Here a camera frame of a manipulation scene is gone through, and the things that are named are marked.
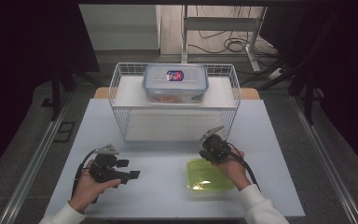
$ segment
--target wooden edge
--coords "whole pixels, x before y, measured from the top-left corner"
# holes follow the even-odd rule
[[[109,87],[98,88],[94,94],[94,99],[107,99],[109,97]],[[242,100],[260,100],[258,91],[254,88],[241,88]]]

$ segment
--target wire basket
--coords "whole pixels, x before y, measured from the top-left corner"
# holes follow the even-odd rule
[[[124,140],[199,141],[218,126],[224,128],[217,134],[228,138],[241,102],[241,88],[232,64],[202,64],[207,69],[210,89],[200,105],[148,103],[142,80],[150,64],[118,63],[113,74],[109,103]]]

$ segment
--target container label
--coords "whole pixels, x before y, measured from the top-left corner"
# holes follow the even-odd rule
[[[169,81],[182,81],[185,74],[182,71],[168,71],[167,80]]]

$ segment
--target green container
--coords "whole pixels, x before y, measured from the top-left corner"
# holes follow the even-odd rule
[[[205,159],[187,162],[187,187],[192,191],[205,192],[230,190],[233,183],[217,168]]]

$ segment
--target white table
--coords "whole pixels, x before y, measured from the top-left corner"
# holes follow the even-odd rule
[[[304,216],[292,178],[261,100],[241,101],[228,138],[245,152],[263,194],[287,217]],[[186,187],[186,163],[200,158],[200,143],[126,143],[105,99],[91,99],[51,197],[46,214],[55,214],[70,199],[76,168],[94,148],[113,144],[119,159],[130,160],[119,171],[140,170],[136,180],[108,189],[86,210],[106,219],[243,217],[237,190],[195,194]]]

